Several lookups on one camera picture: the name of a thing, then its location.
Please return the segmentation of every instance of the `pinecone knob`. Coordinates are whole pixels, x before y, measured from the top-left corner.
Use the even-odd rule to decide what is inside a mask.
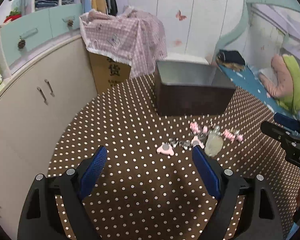
[[[18,49],[23,49],[26,46],[26,41],[23,40],[20,36],[19,42],[18,42]]]
[[[73,26],[73,20],[68,20],[68,27],[71,27],[71,26]]]

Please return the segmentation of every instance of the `storage box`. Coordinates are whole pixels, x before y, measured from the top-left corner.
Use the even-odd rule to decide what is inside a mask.
[[[210,65],[157,61],[155,95],[159,115],[218,115],[227,108],[236,86]]]
[[[129,65],[114,62],[111,58],[89,52],[89,58],[99,94],[106,92],[108,88],[116,86],[127,80],[130,76]]]

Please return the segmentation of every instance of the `mint green frame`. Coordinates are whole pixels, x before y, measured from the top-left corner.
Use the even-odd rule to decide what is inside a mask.
[[[280,6],[300,13],[300,4],[297,0],[243,0],[242,15],[239,23],[232,31],[220,37],[216,44],[213,58],[216,57],[220,49],[225,48],[225,46],[235,41],[244,33],[249,23],[248,6],[252,3]]]

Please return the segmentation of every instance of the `cabinet door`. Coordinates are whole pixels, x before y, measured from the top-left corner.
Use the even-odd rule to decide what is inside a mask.
[[[1,43],[7,65],[10,66],[26,52],[52,39],[49,22],[49,10],[40,10],[5,25],[0,29]],[[26,41],[23,49],[18,49],[18,42]]]
[[[65,129],[75,114],[97,95],[82,39],[54,51],[39,61],[36,67],[49,107],[58,115]]]
[[[68,4],[49,9],[52,36],[57,37],[63,33],[79,28],[79,16],[82,12],[82,4]]]
[[[63,127],[37,89],[37,72],[33,66],[1,96],[0,135],[27,165],[46,174]]]
[[[0,225],[17,239],[21,210],[37,169],[29,165],[0,136]]]

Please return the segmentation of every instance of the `blue gripper pad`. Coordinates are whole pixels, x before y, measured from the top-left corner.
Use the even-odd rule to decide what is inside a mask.
[[[94,185],[99,178],[103,167],[107,160],[107,150],[105,147],[98,148],[95,153],[92,162],[86,169],[80,180],[80,188],[78,191],[78,196],[80,199],[84,199],[86,196],[90,195]]]
[[[292,131],[300,131],[300,125],[298,120],[294,120],[290,117],[287,117],[283,114],[276,113],[274,115],[274,121],[283,125],[284,127],[292,130]]]
[[[221,199],[220,181],[218,176],[212,170],[205,153],[202,153],[199,146],[196,146],[192,150],[192,160],[196,166],[201,179],[210,196]]]

